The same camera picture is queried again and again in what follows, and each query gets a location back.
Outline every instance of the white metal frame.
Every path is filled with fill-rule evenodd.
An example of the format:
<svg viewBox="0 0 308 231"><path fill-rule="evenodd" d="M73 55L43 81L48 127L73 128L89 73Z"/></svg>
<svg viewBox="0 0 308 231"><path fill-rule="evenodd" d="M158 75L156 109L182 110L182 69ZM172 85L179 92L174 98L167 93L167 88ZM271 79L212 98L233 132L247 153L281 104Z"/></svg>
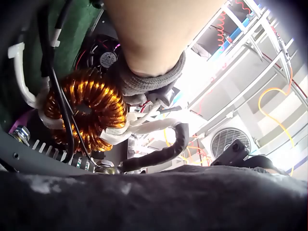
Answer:
<svg viewBox="0 0 308 231"><path fill-rule="evenodd" d="M187 49L190 49L204 34L204 32L210 27L210 25L217 19L217 17L224 11L235 23L236 25L241 29L241 33L237 36L236 39L233 41L233 45L228 46L220 55L218 60L215 60L215 62L218 63L217 66L222 67L224 63L231 63L233 60L235 60L240 53L246 49L243 45L246 42L250 42L257 52L258 56L261 59L264 59L264 56L260 50L260 48L257 46L259 42L262 42L266 36L269 37L273 47L275 48L275 51L277 53L277 56L273 61L269 62L269 65L265 68L265 70L245 89L243 90L239 95L237 95L228 105L226 105L223 109L221 109L218 113L216 113L212 118L210 118L208 121L205 121L203 125L200 126L200 129L208 125L210 122L212 122L214 119L216 119L219 115L221 115L223 112L225 112L230 106L232 106L235 102L237 102L247 91L249 91L274 65L277 61L281 61L282 68L279 70L276 68L276 74L270 78L260 89L258 89L248 100L243 102L240 106L238 106L235 111L240 109L245 103L247 103L252 97L254 97L259 91L261 91L274 77L277 76L277 74L280 74L281 76L284 76L286 81L290 82L290 73L288 69L287 62L290 60L287 60L286 54L282 51L280 48L278 39L276 37L276 34L274 33L272 26L276 23L276 20L274 20L271 24L268 22L267 17L270 14L270 11L263 8L260 9L258 5L253 0L244 0L245 3L250 7L250 9L254 13L254 18L251 20L251 22L244 27L243 24L240 22L240 20L234 15L234 13L228 9L229 2L224 4L221 9L214 15L214 17L205 25L205 27L200 31L200 33L195 37L195 39L192 41L192 43L187 47ZM260 26L264 28L264 33L255 41L252 34L254 31ZM286 47L288 48L293 42L293 39L291 39ZM243 60L243 58L250 52L250 50L247 50L242 57L240 57L232 66L229 67L229 69L217 80L215 80L207 89L205 89L199 96L196 97L196 99L188 105L187 109L191 109L192 107L196 106L202 98L208 94L213 88L215 88L224 78L228 76L228 74L237 66L238 63ZM296 94L296 96L300 99L301 103L304 104L308 108L308 101L305 99L301 91L298 89L298 87L292 83L291 84L292 90Z"/></svg>

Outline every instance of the fan label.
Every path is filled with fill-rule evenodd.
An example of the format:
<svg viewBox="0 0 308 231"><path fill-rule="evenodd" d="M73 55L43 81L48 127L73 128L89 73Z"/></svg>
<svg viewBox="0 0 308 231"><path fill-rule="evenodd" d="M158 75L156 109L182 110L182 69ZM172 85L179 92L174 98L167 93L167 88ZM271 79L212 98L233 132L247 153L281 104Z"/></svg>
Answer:
<svg viewBox="0 0 308 231"><path fill-rule="evenodd" d="M112 52L106 52L102 54L99 61L103 67L109 68L116 61L116 55Z"/></svg>

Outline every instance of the copper toroidal coil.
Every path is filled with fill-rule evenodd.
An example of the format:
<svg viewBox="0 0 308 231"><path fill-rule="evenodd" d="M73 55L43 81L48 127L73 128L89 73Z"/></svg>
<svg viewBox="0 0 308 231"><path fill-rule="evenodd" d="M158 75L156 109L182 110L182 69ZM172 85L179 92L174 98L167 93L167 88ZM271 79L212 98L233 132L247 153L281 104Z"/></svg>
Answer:
<svg viewBox="0 0 308 231"><path fill-rule="evenodd" d="M61 86L74 111L76 124L88 152L111 150L112 145L99 136L107 127L125 126L128 109L121 91L97 69L74 71L61 81ZM44 113L51 119L62 118L53 90L47 96ZM76 129L73 124L71 126L74 152L84 152ZM52 135L57 143L67 143L64 124L62 130L52 130Z"/></svg>

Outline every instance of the cooling fan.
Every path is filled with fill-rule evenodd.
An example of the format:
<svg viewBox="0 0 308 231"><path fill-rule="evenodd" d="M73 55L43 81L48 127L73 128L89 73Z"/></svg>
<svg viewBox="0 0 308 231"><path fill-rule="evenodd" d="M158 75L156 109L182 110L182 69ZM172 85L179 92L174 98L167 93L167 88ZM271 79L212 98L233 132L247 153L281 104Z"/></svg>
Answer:
<svg viewBox="0 0 308 231"><path fill-rule="evenodd" d="M117 40L108 36L97 37L92 46L80 51L77 56L75 69L96 68L102 74L118 59L120 44Z"/></svg>

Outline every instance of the screw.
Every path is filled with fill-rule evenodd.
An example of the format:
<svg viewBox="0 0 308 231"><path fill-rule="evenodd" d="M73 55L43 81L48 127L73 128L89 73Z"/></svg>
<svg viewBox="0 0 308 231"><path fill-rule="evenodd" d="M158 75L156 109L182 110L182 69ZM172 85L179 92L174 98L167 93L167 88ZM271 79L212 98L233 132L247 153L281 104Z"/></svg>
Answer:
<svg viewBox="0 0 308 231"><path fill-rule="evenodd" d="M233 144L232 150L237 152L240 149L240 146L238 144Z"/></svg>
<svg viewBox="0 0 308 231"><path fill-rule="evenodd" d="M22 135L27 141L29 141L30 132L25 126L18 125L17 128L15 129L15 132L18 133L19 135Z"/></svg>
<svg viewBox="0 0 308 231"><path fill-rule="evenodd" d="M15 153L13 154L13 157L14 157L15 159L19 160L19 155L18 155L18 153L15 152Z"/></svg>

